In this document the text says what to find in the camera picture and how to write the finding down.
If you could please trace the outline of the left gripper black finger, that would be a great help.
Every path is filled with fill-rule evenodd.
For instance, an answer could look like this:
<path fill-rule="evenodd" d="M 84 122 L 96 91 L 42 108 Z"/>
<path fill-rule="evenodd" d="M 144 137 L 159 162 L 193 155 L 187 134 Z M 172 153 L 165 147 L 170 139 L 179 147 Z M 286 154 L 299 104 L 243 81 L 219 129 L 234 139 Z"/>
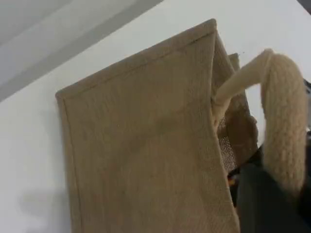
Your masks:
<path fill-rule="evenodd" d="M 275 180 L 262 166 L 263 151 L 257 151 L 242 166 L 228 174 L 230 194 L 238 212 L 242 233 L 294 233 L 300 217 L 290 206 Z"/>
<path fill-rule="evenodd" d="M 299 211 L 304 221 L 311 226 L 311 137 L 307 138 L 306 145 L 306 179 L 302 189 Z"/>

